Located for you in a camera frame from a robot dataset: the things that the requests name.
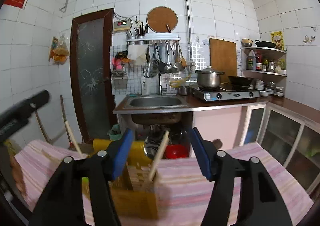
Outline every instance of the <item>pink striped tablecloth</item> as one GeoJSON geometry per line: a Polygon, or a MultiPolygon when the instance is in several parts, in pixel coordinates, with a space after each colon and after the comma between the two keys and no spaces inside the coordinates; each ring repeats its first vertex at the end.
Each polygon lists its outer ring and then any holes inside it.
{"type": "MultiPolygon", "coordinates": [[[[16,159],[22,167],[28,195],[26,202],[31,210],[58,166],[57,162],[50,160],[44,152],[57,160],[62,160],[65,156],[83,158],[77,152],[38,140],[32,141],[18,153],[16,159]]],[[[311,208],[313,201],[295,178],[257,143],[246,144],[227,152],[234,158],[248,160],[256,156],[262,161],[284,199],[293,225],[297,225],[311,208]]],[[[214,182],[208,182],[202,176],[195,158],[163,159],[159,164],[155,182],[159,219],[120,217],[120,221],[123,226],[198,226],[207,209],[213,185],[214,182]]],[[[236,222],[239,198],[240,179],[236,178],[228,225],[236,222]]],[[[83,204],[86,222],[94,225],[91,204],[85,196],[83,204]]]]}

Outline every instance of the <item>rectangular cutting board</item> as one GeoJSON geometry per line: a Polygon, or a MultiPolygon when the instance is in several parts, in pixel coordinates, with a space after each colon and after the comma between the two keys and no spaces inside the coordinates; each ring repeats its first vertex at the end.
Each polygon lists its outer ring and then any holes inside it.
{"type": "Polygon", "coordinates": [[[237,76],[236,43],[213,39],[210,40],[210,62],[213,69],[225,72],[220,82],[229,82],[228,76],[237,76]]]}

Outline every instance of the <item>kitchen sink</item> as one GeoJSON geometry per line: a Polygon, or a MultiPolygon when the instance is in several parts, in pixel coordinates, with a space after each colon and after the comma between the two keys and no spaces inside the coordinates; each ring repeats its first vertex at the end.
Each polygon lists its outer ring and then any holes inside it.
{"type": "Polygon", "coordinates": [[[185,100],[177,95],[157,95],[132,97],[124,108],[175,108],[187,106],[185,100]]]}

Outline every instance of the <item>digital display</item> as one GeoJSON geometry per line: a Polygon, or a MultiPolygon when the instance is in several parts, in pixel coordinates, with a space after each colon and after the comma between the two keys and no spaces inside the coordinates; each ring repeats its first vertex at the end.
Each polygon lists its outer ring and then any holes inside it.
{"type": "Polygon", "coordinates": [[[123,26],[123,25],[126,25],[126,24],[127,24],[127,21],[118,22],[118,26],[123,26]]]}

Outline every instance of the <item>countertop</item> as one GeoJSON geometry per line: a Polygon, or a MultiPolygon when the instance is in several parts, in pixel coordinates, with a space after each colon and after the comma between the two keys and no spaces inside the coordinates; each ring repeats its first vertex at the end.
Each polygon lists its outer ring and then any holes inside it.
{"type": "Polygon", "coordinates": [[[222,108],[235,108],[250,105],[264,105],[269,104],[275,108],[283,108],[284,111],[291,111],[302,117],[305,117],[315,123],[320,124],[320,111],[311,108],[307,105],[301,104],[294,100],[287,98],[276,98],[274,96],[260,97],[254,99],[243,100],[222,100],[222,101],[209,101],[205,102],[197,99],[192,94],[188,96],[180,96],[183,98],[188,106],[179,108],[135,108],[125,109],[127,100],[130,98],[126,96],[123,101],[113,110],[114,114],[146,114],[146,113],[170,113],[170,112],[186,112],[186,111],[202,111],[214,110],[222,108]]]}

